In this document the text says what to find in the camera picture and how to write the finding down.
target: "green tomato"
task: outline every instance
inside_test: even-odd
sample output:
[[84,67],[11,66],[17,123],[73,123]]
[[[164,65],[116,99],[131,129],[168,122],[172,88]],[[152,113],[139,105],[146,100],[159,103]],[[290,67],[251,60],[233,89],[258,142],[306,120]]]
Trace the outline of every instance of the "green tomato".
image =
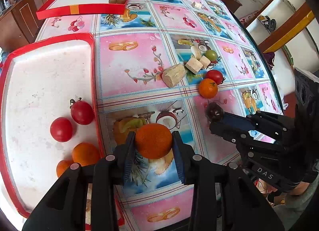
[[207,50],[205,52],[205,57],[207,57],[210,61],[215,61],[218,58],[218,55],[214,50]]

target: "red tray rim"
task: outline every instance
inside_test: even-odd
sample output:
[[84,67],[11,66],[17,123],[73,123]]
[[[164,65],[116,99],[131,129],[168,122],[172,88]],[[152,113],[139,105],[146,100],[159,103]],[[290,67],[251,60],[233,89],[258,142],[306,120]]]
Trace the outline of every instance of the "red tray rim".
[[73,15],[73,14],[92,14],[98,12],[90,12],[90,9],[101,9],[105,10],[106,7],[112,7],[114,10],[117,9],[124,9],[128,0],[126,0],[125,4],[79,4],[75,5],[78,6],[79,11],[78,13],[71,13],[70,6],[61,6],[52,9],[47,9],[55,0],[47,0],[36,12],[36,15],[39,20],[55,17],[55,16],[63,16],[63,15]]
[[[99,146],[99,152],[100,156],[105,156],[104,149],[103,149],[103,143],[102,138],[100,134],[99,129],[99,120],[98,120],[98,114],[97,114],[97,105],[96,105],[96,87],[95,87],[95,39],[91,33],[73,33],[73,34],[66,34],[56,37],[51,37],[39,42],[35,42],[32,44],[28,44],[24,47],[21,47],[19,49],[16,49],[12,53],[10,53],[2,67],[2,72],[0,75],[0,112],[2,114],[2,102],[3,102],[3,96],[4,96],[4,86],[6,84],[6,78],[9,71],[10,64],[12,60],[15,57],[18,57],[20,55],[23,55],[25,53],[28,53],[30,51],[36,50],[38,48],[55,44],[59,42],[64,41],[70,41],[70,40],[83,40],[86,41],[90,47],[91,47],[91,94],[92,94],[92,106],[95,114],[95,128],[96,133],[98,137],[98,146]],[[7,168],[7,162],[6,157],[4,154],[4,146],[2,143],[2,118],[0,117],[0,173],[2,175],[4,186],[6,187],[6,190],[9,194],[9,197],[14,204],[15,208],[17,209],[17,212],[22,215],[25,218],[28,218],[30,215],[30,212],[26,211],[23,202],[21,201],[21,198],[16,193],[14,183],[10,177],[10,173]]]

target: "metal rivet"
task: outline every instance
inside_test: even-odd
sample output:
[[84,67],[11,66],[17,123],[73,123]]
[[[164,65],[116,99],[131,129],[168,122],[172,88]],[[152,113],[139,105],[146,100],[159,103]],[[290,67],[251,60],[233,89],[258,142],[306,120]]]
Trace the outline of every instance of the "metal rivet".
[[236,169],[236,168],[238,167],[238,165],[237,165],[236,163],[234,163],[234,162],[230,162],[230,163],[228,164],[228,166],[229,166],[231,169]]
[[201,155],[193,155],[193,159],[194,159],[195,161],[201,161],[202,156],[201,156]]
[[71,168],[71,170],[76,170],[79,168],[79,164],[73,163],[73,164],[71,164],[70,168]]
[[114,155],[108,155],[106,156],[105,158],[107,161],[113,161],[115,159],[115,156]]

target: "orange fruit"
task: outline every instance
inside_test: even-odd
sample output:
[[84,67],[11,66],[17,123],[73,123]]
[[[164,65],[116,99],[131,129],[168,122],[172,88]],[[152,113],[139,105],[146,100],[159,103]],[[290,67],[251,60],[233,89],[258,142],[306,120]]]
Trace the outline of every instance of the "orange fruit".
[[70,167],[74,162],[72,160],[61,160],[56,166],[56,175],[58,178]]
[[172,145],[172,134],[162,124],[150,123],[136,131],[135,146],[137,151],[145,158],[160,159],[170,152]]
[[199,94],[207,99],[215,97],[218,91],[217,84],[214,80],[205,78],[199,84]]
[[90,143],[80,143],[72,151],[72,159],[81,166],[96,164],[100,159],[98,149]]

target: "table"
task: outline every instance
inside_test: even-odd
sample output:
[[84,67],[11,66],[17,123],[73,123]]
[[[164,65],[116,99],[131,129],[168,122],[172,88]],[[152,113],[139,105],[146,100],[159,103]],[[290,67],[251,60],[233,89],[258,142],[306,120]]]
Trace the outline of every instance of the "table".
[[[194,1],[201,9],[191,6]],[[257,110],[282,114],[278,90],[255,43],[220,0],[129,0],[122,16],[48,18],[36,41],[73,33],[76,21],[84,22],[76,32],[91,32],[95,38],[96,102],[106,154],[123,143],[139,118],[143,124],[158,122],[178,130],[196,153],[227,164],[237,161],[239,153],[234,144],[210,133],[204,113],[209,102],[241,116]],[[219,55],[217,63],[197,75],[188,72],[174,88],[165,85],[165,68],[208,49]],[[210,69],[219,70],[225,81],[213,99],[204,99],[197,84]],[[274,142],[259,132],[250,134]],[[156,230],[190,216],[193,187],[179,181],[172,152],[159,160],[137,156],[131,182],[115,193],[123,230]]]

